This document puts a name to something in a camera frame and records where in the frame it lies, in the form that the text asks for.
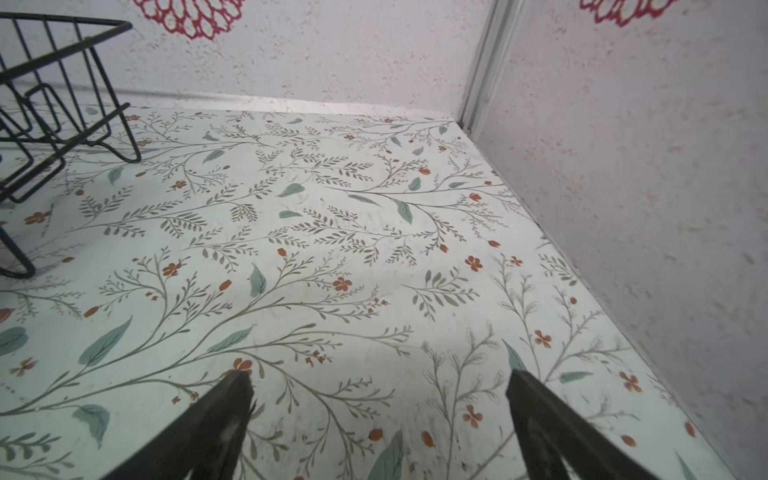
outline floral print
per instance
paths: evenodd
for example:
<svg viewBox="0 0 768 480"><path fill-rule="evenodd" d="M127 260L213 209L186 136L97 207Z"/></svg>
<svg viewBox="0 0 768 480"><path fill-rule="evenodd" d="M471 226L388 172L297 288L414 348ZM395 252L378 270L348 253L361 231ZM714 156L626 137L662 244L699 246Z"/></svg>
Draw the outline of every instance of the floral print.
<svg viewBox="0 0 768 480"><path fill-rule="evenodd" d="M729 478L455 123L126 114L139 164L79 151L0 209L39 272L0 278L0 431L50 442L3 478L101 478L233 372L234 478L518 478L513 368L660 478Z"/></svg>

